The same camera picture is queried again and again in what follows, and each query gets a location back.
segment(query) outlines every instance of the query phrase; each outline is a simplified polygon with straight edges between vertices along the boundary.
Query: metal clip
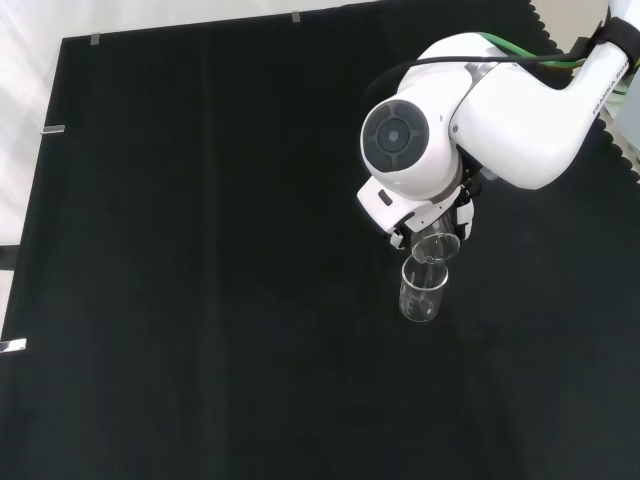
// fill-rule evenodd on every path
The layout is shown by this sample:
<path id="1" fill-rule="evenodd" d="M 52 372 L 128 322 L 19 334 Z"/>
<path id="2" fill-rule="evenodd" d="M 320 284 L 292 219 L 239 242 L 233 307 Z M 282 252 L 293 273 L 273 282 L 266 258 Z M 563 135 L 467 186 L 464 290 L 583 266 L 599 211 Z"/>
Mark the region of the metal clip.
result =
<path id="1" fill-rule="evenodd" d="M 41 135 L 48 135 L 49 133 L 64 133 L 64 125 L 53 125 L 51 127 L 44 127 Z"/>
<path id="2" fill-rule="evenodd" d="M 18 340 L 9 340 L 8 342 L 0 342 L 0 354 L 17 352 L 27 348 L 27 339 L 19 338 Z"/>

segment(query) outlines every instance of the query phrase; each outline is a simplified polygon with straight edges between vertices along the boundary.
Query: clear glass cup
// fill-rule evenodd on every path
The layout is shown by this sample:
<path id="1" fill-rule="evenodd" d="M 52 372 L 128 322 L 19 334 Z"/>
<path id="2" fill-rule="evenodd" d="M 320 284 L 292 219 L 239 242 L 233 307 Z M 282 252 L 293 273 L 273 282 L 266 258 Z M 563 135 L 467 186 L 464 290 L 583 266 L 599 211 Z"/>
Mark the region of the clear glass cup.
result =
<path id="1" fill-rule="evenodd" d="M 411 235 L 411 254 L 420 263 L 442 263 L 460 251 L 460 238 L 453 227 L 451 210 L 424 230 Z"/>
<path id="2" fill-rule="evenodd" d="M 429 322 L 440 311 L 449 270 L 444 263 L 420 263 L 412 255 L 402 265 L 400 311 L 412 322 Z"/>

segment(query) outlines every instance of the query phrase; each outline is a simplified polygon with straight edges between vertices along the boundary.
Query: glass rim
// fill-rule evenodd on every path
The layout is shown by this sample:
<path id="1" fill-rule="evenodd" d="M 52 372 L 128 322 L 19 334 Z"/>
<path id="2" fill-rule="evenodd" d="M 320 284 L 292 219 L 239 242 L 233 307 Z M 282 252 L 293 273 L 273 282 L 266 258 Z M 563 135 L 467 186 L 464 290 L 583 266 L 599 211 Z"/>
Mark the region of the glass rim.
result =
<path id="1" fill-rule="evenodd" d="M 444 280 L 442 280 L 442 283 L 440 283 L 439 285 L 435 286 L 435 287 L 431 287 L 431 288 L 423 288 L 423 287 L 416 287 L 413 282 L 410 282 L 409 280 L 407 280 L 407 276 L 404 273 L 405 267 L 407 266 L 407 263 L 409 262 L 409 260 L 414 259 L 416 262 L 418 262 L 417 258 L 414 258 L 413 255 L 409 255 L 407 257 L 407 259 L 404 261 L 404 263 L 402 264 L 402 280 L 409 285 L 411 288 L 413 288 L 414 290 L 418 290 L 419 292 L 434 292 L 436 290 L 441 289 L 442 287 L 444 287 L 447 284 L 447 281 L 449 281 L 449 267 L 447 267 L 447 265 L 445 263 L 421 263 L 418 262 L 420 265 L 429 265 L 431 268 L 433 268 L 434 265 L 437 265 L 438 267 L 444 268 L 445 269 L 445 275 L 444 275 Z"/>
<path id="2" fill-rule="evenodd" d="M 420 245 L 425 240 L 428 240 L 428 239 L 433 238 L 433 237 L 453 237 L 456 240 L 456 244 L 457 244 L 458 248 L 456 249 L 455 252 L 452 252 L 450 255 L 438 258 L 435 262 L 424 262 L 424 263 L 442 263 L 444 261 L 447 261 L 447 260 L 455 257 L 460 252 L 460 246 L 461 246 L 462 242 L 460 242 L 460 237 L 458 237 L 455 233 L 434 232 L 431 235 L 427 235 L 426 237 L 421 238 L 418 243 L 416 243 L 413 247 L 411 247 L 411 255 L 415 256 L 416 248 L 418 248 L 418 245 Z"/>

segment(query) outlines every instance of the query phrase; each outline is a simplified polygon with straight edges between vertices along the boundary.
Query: black circular joint cap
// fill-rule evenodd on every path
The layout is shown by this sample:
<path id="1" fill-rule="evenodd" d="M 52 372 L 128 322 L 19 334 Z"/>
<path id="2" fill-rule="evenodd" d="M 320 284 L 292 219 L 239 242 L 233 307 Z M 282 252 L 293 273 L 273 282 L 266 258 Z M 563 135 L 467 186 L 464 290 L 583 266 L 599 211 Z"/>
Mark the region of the black circular joint cap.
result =
<path id="1" fill-rule="evenodd" d="M 415 164 L 429 143 L 429 124 L 414 104 L 391 100 L 369 115 L 362 129 L 367 161 L 380 172 L 405 170 Z"/>

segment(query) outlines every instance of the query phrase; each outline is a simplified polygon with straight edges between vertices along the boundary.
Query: black cloth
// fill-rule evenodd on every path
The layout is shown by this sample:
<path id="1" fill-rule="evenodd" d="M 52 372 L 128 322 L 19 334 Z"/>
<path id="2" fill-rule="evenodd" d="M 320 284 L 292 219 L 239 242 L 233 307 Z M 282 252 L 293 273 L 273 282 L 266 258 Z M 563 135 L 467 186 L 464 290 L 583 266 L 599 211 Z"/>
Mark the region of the black cloth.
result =
<path id="1" fill-rule="evenodd" d="M 402 257 L 355 197 L 361 93 L 465 31 L 555 48 L 524 0 L 64 40 L 2 478 L 634 478 L 640 198 L 600 123 L 553 185 L 486 184 L 440 317 L 398 313 Z"/>

